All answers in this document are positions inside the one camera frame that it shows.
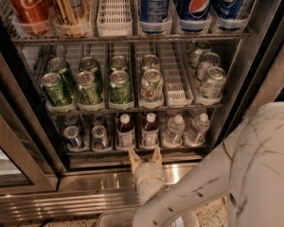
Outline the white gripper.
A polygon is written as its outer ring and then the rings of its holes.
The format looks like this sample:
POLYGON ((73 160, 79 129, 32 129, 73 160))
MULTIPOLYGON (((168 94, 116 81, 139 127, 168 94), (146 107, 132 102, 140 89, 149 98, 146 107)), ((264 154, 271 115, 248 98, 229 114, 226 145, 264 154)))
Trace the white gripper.
POLYGON ((139 202, 143 205, 165 186, 161 151, 159 147, 154 149, 153 163, 142 163, 133 149, 128 153, 139 202))

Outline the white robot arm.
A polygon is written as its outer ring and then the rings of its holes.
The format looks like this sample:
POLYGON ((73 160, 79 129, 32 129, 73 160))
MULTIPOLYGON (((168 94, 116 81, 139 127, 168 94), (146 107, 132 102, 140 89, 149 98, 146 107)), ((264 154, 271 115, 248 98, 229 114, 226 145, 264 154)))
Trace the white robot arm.
POLYGON ((224 195, 228 227, 284 227, 284 102, 245 117, 178 183, 140 207, 133 227, 168 227, 224 195))

